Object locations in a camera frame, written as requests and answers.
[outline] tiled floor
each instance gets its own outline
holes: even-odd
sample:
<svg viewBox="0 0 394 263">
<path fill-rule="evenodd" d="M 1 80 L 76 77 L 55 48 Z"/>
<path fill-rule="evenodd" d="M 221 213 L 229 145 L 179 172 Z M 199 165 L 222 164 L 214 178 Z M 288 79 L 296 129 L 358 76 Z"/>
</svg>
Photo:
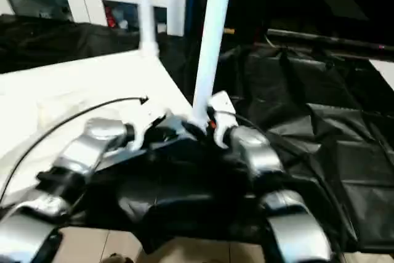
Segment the tiled floor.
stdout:
<svg viewBox="0 0 394 263">
<path fill-rule="evenodd" d="M 260 246 L 176 238 L 147 256 L 131 233 L 99 229 L 63 229 L 54 263 L 99 263 L 113 253 L 136 263 L 264 263 Z M 346 254 L 345 263 L 394 263 L 388 255 Z"/>
</svg>

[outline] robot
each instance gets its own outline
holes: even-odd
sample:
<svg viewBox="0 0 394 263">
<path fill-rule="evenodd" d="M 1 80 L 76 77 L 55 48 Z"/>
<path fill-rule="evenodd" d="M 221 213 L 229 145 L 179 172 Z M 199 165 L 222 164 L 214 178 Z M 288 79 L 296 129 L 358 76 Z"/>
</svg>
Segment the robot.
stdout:
<svg viewBox="0 0 394 263">
<path fill-rule="evenodd" d="M 283 180 L 291 177 L 264 133 L 238 125 L 226 93 L 213 96 L 207 110 L 205 131 L 149 100 L 141 106 L 140 120 L 133 123 L 90 119 L 52 167 L 37 175 L 39 184 L 0 220 L 0 262 L 51 262 L 61 242 L 59 227 L 73 215 L 105 155 L 127 150 L 132 161 L 155 149 L 147 142 L 152 142 L 152 132 L 157 130 L 177 131 L 173 137 L 155 140 L 161 142 L 157 149 L 169 154 L 176 153 L 172 147 L 182 141 L 198 144 L 203 140 L 211 151 L 230 152 L 239 160 L 264 212 L 259 232 L 266 261 L 329 262 L 332 249 L 327 235 L 302 196 L 284 185 Z"/>
</svg>

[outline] black tarp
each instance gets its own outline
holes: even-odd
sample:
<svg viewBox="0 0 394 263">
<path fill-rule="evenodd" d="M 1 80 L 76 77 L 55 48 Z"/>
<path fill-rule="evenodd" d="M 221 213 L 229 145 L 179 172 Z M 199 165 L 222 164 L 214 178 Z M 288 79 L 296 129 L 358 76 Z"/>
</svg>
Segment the black tarp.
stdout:
<svg viewBox="0 0 394 263">
<path fill-rule="evenodd" d="M 2 16 L 0 72 L 135 49 L 138 40 L 90 24 Z M 159 46 L 163 65 L 192 98 L 198 44 L 161 35 Z M 224 40 L 214 89 L 268 132 L 293 176 L 325 189 L 347 250 L 394 251 L 394 92 L 368 61 Z M 318 216 L 320 202 L 312 202 Z"/>
</svg>

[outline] white pole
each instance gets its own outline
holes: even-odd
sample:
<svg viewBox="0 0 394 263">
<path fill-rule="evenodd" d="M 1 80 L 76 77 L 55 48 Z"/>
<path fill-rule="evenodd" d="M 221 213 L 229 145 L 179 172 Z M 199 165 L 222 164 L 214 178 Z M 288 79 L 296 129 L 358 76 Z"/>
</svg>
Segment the white pole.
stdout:
<svg viewBox="0 0 394 263">
<path fill-rule="evenodd" d="M 206 123 L 206 107 L 212 95 L 228 0 L 207 0 L 203 40 L 198 61 L 193 117 Z"/>
<path fill-rule="evenodd" d="M 155 36 L 155 21 L 150 0 L 140 0 L 139 9 L 140 50 L 144 54 L 158 55 L 158 44 Z"/>
</svg>

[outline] black cable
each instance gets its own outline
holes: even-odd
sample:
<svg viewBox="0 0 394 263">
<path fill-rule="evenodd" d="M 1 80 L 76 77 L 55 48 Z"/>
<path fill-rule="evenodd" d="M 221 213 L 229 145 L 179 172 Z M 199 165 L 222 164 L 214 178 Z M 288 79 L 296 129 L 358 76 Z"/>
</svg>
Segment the black cable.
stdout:
<svg viewBox="0 0 394 263">
<path fill-rule="evenodd" d="M 221 114 L 227 114 L 227 115 L 231 115 L 234 116 L 236 119 L 239 119 L 241 121 L 243 121 L 244 123 L 247 123 L 250 127 L 253 127 L 254 129 L 258 130 L 261 134 L 265 134 L 263 132 L 263 130 L 261 128 L 259 128 L 258 125 L 256 125 L 255 123 L 253 123 L 252 121 L 248 120 L 246 117 L 243 117 L 242 115 L 239 115 L 237 113 L 232 113 L 229 111 L 223 111 L 223 110 L 214 110 L 212 107 L 208 107 L 207 112 L 209 114 L 209 112 L 211 112 L 213 110 L 214 113 L 221 113 Z"/>
<path fill-rule="evenodd" d="M 131 101 L 131 100 L 140 100 L 141 103 L 145 103 L 148 99 L 147 98 L 141 98 L 141 97 L 125 97 L 125 98 L 117 98 L 114 100 L 109 100 L 103 103 L 100 103 L 98 105 L 94 105 L 91 106 L 85 110 L 82 110 L 80 112 L 75 113 L 74 115 L 65 118 L 64 120 L 62 120 L 61 122 L 59 122 L 58 124 L 56 124 L 55 126 L 53 126 L 52 128 L 50 128 L 47 132 L 45 132 L 40 138 L 38 138 L 33 144 L 30 145 L 30 147 L 23 153 L 23 155 L 19 158 L 19 160 L 16 162 L 15 166 L 12 168 L 11 172 L 9 173 L 9 175 L 7 176 L 7 179 L 4 183 L 4 186 L 1 190 L 1 194 L 0 194 L 0 205 L 4 199 L 4 196 L 6 195 L 6 191 L 7 188 L 15 174 L 15 172 L 17 171 L 18 167 L 20 166 L 20 164 L 22 163 L 22 161 L 30 154 L 30 152 L 37 147 L 38 144 L 40 144 L 46 137 L 48 137 L 51 133 L 53 133 L 54 131 L 56 131 L 58 128 L 60 128 L 61 126 L 63 126 L 64 124 L 70 122 L 71 120 L 74 120 L 77 117 L 80 117 L 92 110 L 98 109 L 100 107 L 103 107 L 105 105 L 109 105 L 112 103 L 117 103 L 117 102 L 122 102 L 122 101 Z"/>
</svg>

